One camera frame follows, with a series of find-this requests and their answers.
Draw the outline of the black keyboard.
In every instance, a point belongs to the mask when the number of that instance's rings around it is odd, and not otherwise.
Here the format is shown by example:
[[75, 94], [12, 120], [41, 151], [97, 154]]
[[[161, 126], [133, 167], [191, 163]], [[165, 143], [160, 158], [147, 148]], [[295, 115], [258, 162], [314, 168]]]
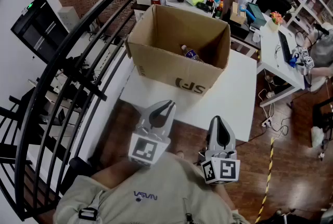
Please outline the black keyboard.
[[291, 55], [291, 52], [289, 49], [287, 38], [281, 31], [278, 31], [278, 36], [279, 36], [280, 46], [281, 46], [281, 50], [283, 52], [284, 60], [286, 63], [289, 64], [290, 60], [292, 59], [292, 55]]

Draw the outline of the white plastic bag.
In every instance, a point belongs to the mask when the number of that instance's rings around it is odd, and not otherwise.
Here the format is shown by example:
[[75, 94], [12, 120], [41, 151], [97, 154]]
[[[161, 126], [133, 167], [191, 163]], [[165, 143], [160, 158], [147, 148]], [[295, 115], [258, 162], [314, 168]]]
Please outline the white plastic bag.
[[324, 132], [322, 128], [314, 126], [311, 128], [311, 144], [313, 148], [318, 147], [321, 145], [324, 139]]

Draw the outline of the orange cap sauce bottle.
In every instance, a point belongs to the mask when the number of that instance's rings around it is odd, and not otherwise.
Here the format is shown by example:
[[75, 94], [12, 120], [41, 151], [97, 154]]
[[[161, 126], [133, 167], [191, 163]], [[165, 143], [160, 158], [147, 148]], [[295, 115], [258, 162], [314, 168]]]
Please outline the orange cap sauce bottle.
[[224, 0], [220, 0], [218, 6], [215, 8], [215, 18], [220, 19], [223, 12]]

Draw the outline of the person's left forearm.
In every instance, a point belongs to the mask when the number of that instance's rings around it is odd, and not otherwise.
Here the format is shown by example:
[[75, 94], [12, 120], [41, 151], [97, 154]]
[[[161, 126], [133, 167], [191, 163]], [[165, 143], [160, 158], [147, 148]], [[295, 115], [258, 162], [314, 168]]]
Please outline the person's left forearm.
[[149, 167], [140, 165], [129, 160], [121, 160], [91, 176], [91, 178], [97, 181], [108, 189], [113, 189], [134, 175], [136, 172], [142, 169], [148, 169]]

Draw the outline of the person's right forearm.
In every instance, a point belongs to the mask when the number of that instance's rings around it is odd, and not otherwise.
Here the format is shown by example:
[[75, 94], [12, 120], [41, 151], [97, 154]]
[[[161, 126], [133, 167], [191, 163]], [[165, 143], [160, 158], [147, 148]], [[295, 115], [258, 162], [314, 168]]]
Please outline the person's right forearm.
[[213, 191], [228, 205], [231, 210], [236, 210], [234, 203], [229, 197], [224, 185], [215, 185]]

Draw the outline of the clear plastic water bottle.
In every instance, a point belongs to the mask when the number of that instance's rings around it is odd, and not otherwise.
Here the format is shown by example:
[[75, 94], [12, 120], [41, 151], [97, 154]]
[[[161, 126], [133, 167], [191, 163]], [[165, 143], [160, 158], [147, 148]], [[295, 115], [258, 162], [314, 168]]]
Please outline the clear plastic water bottle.
[[202, 62], [202, 59], [198, 56], [198, 54], [193, 49], [187, 47], [186, 45], [182, 45], [181, 50], [183, 52], [183, 55], [186, 58]]

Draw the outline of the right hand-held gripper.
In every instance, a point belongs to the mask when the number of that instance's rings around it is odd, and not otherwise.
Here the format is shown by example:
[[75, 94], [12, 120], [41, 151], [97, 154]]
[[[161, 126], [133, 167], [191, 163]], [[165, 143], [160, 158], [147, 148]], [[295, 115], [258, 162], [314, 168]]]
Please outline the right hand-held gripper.
[[[223, 146], [227, 150], [220, 150], [222, 146], [219, 137], [223, 134]], [[237, 159], [235, 134], [223, 118], [213, 117], [208, 130], [208, 151], [200, 163], [206, 184], [224, 185], [239, 179], [240, 160]]]

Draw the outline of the grey electrical cabinet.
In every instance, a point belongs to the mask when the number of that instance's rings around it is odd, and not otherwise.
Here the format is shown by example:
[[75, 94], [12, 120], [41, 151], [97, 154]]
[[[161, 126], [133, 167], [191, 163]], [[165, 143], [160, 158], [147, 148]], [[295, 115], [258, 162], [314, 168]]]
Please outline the grey electrical cabinet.
[[79, 15], [73, 6], [62, 7], [58, 11], [58, 15], [69, 32], [74, 29], [80, 20]]

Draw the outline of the person's beige shirt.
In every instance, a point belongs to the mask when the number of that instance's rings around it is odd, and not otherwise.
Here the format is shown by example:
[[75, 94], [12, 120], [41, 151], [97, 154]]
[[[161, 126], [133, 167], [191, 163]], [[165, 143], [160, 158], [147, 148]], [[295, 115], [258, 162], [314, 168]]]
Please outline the person's beige shirt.
[[54, 224], [249, 224], [213, 191], [182, 152], [108, 189], [78, 176], [62, 196]]

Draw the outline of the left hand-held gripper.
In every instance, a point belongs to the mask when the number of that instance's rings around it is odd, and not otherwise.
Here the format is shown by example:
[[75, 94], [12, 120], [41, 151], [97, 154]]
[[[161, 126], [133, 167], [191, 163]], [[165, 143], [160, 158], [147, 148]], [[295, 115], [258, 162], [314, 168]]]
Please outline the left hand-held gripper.
[[131, 162], [151, 167], [166, 151], [176, 112], [172, 100], [157, 102], [146, 108], [132, 133], [128, 157]]

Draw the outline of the wooden tissue box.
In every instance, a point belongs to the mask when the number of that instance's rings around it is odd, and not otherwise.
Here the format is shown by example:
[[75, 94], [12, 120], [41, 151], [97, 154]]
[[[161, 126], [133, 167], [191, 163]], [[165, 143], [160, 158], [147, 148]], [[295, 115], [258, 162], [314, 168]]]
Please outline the wooden tissue box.
[[230, 8], [230, 20], [239, 24], [243, 25], [246, 20], [246, 13], [244, 11], [241, 11], [239, 8], [239, 4], [236, 2], [232, 3], [232, 6]]

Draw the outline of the teal box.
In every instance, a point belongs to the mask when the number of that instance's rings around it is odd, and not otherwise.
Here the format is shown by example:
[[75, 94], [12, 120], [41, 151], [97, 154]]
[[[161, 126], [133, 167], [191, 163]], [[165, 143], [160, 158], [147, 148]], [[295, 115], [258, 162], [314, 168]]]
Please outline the teal box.
[[247, 23], [250, 26], [252, 26], [258, 30], [261, 27], [265, 26], [266, 19], [264, 18], [263, 14], [257, 4], [248, 3], [247, 11], [250, 12], [255, 17], [255, 20], [253, 20], [249, 15], [247, 15], [247, 18], [248, 18]]

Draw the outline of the black monitor on wall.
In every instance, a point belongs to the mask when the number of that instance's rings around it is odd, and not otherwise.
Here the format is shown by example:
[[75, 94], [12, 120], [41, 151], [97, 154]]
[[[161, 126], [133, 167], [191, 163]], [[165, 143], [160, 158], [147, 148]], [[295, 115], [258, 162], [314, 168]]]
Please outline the black monitor on wall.
[[47, 0], [34, 0], [11, 31], [42, 61], [49, 63], [68, 31]]

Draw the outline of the black stair railing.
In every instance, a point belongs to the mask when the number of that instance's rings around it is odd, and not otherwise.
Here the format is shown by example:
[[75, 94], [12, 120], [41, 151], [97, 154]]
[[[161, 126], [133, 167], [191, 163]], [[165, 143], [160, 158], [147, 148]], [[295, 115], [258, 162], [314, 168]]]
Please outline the black stair railing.
[[0, 0], [0, 191], [20, 220], [50, 221], [70, 160], [93, 155], [133, 65], [125, 37], [136, 0], [47, 0], [79, 22], [49, 63], [11, 31], [34, 0]]

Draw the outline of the brown cardboard box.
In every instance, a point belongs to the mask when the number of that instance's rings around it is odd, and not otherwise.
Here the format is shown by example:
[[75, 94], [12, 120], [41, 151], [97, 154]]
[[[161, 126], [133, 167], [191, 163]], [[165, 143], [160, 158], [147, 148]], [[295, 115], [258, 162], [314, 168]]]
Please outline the brown cardboard box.
[[[223, 20], [152, 5], [125, 39], [139, 75], [203, 96], [226, 69], [230, 26]], [[186, 58], [181, 46], [202, 62]]]

